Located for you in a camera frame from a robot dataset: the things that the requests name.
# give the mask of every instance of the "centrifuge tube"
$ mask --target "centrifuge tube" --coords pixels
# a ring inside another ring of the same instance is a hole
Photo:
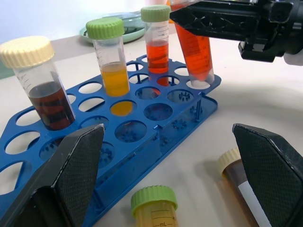
[[[104,17],[86,24],[89,38],[93,40],[106,94],[124,96],[129,92],[129,82],[123,49],[123,21],[116,17]],[[111,109],[117,116],[128,115],[133,109],[131,102],[115,104]]]
[[[194,4],[197,0],[170,0],[172,11]],[[209,38],[197,36],[175,24],[192,86],[214,81]]]
[[[0,55],[4,65],[14,70],[47,129],[64,129],[74,122],[71,104],[52,62],[54,50],[46,37],[8,41],[1,45]]]
[[[145,22],[148,71],[151,73],[169,70],[169,13],[170,7],[166,5],[141,9],[141,19]],[[158,79],[158,83],[168,86],[168,77]]]
[[[244,166],[237,148],[225,152],[218,159],[219,173],[227,179],[247,221],[251,227],[271,227],[245,174]]]
[[[174,191],[167,186],[151,186],[137,191],[131,199],[137,227],[178,227]]]

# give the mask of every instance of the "robotic arm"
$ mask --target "robotic arm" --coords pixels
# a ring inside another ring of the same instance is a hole
[[[195,35],[238,40],[243,59],[303,65],[303,0],[186,1],[170,18]]]

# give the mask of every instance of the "red-orange liquid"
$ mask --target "red-orange liquid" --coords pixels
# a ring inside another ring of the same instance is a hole
[[[184,7],[184,4],[171,6],[172,10]],[[213,68],[209,38],[197,36],[176,25],[178,38],[189,74],[198,80],[206,80]]]
[[[169,44],[166,41],[158,40],[147,43],[147,62],[148,71],[159,74],[169,70]],[[162,86],[168,86],[168,77],[161,78],[158,83]]]
[[[30,90],[28,97],[47,129],[64,129],[74,122],[70,103],[57,83],[38,85]]]

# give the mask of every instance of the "green screw cap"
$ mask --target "green screw cap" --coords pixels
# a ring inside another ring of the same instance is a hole
[[[162,22],[169,20],[170,7],[166,5],[147,6],[141,9],[141,20],[144,22]]]
[[[124,34],[123,21],[117,17],[104,17],[86,23],[86,30],[91,39],[110,39]]]
[[[153,201],[169,201],[174,204],[175,209],[178,208],[174,190],[167,186],[150,186],[140,189],[132,196],[131,205],[133,216],[140,206]]]

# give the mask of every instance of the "blue test tube rack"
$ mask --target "blue test tube rack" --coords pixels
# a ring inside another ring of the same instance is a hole
[[[141,79],[142,75],[149,75],[143,58],[146,55],[127,63],[135,65],[136,71],[129,71],[128,76],[136,77],[138,82],[130,83],[130,92],[125,96],[109,97],[104,86],[90,94],[79,92],[89,83],[103,85],[101,76],[68,89],[68,95],[76,96],[72,103],[76,120],[63,130],[49,131],[41,120],[18,126],[18,118],[33,111],[33,107],[12,116],[0,138],[0,172],[15,163],[22,162],[22,166],[15,189],[0,195],[0,218],[32,174],[55,152],[59,139],[81,127],[103,123],[106,130],[97,181],[83,223],[84,227],[92,226],[216,111],[217,102],[206,95],[221,83],[217,75],[209,88],[192,89],[186,85],[188,76],[175,73],[176,69],[186,68],[185,64],[169,60],[167,74]],[[168,87],[157,83],[158,78],[167,76],[170,78]],[[104,102],[86,112],[79,110],[83,102],[93,98],[101,98]],[[114,116],[110,107],[121,101],[132,102],[133,111],[124,117]],[[14,138],[31,131],[39,132],[40,137],[32,141],[25,152],[14,155],[5,152]]]

